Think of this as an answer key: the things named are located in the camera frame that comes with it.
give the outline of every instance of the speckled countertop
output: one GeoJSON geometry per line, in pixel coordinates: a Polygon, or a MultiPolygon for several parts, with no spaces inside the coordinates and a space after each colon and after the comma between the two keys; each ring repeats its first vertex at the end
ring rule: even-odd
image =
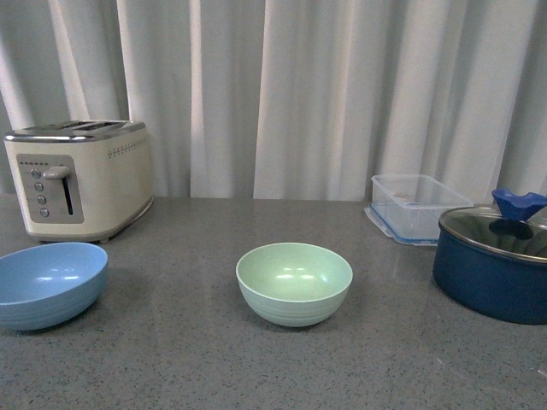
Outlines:
{"type": "MultiPolygon", "coordinates": [[[[0,196],[0,255],[36,246],[0,196]]],[[[359,202],[157,198],[110,242],[109,281],[46,331],[0,330],[2,409],[547,408],[547,326],[472,312],[435,248],[385,237],[359,202]],[[292,330],[245,304],[248,250],[314,243],[354,269],[342,307],[292,330]]]]}

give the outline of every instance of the toaster lever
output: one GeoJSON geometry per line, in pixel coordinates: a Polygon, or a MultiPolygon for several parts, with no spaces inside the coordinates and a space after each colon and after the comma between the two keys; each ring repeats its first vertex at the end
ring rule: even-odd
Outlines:
{"type": "Polygon", "coordinates": [[[69,167],[51,167],[47,171],[44,171],[44,178],[46,179],[63,179],[70,175],[71,171],[69,167]]]}

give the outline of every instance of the bowl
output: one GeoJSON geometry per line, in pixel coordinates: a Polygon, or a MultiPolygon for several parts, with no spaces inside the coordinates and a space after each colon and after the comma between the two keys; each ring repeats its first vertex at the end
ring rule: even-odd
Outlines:
{"type": "Polygon", "coordinates": [[[0,326],[32,331],[86,310],[106,283],[107,253],[91,243],[51,243],[0,258],[0,326]]]}
{"type": "Polygon", "coordinates": [[[245,254],[236,266],[244,299],[276,325],[315,325],[340,307],[353,279],[340,255],[307,243],[272,243],[245,254]]]}

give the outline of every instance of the toaster control panel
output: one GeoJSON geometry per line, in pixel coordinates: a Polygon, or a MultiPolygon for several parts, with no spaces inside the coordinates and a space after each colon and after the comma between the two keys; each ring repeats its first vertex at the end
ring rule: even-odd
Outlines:
{"type": "Polygon", "coordinates": [[[17,163],[32,221],[84,222],[76,168],[70,155],[18,154],[17,163]]]}

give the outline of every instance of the container lid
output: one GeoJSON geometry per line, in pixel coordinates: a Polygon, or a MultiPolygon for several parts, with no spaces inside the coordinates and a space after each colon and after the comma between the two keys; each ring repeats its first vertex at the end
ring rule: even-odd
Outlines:
{"type": "Polygon", "coordinates": [[[547,227],[509,220],[493,208],[458,208],[444,212],[439,225],[465,243],[498,255],[547,264],[547,227]]]}

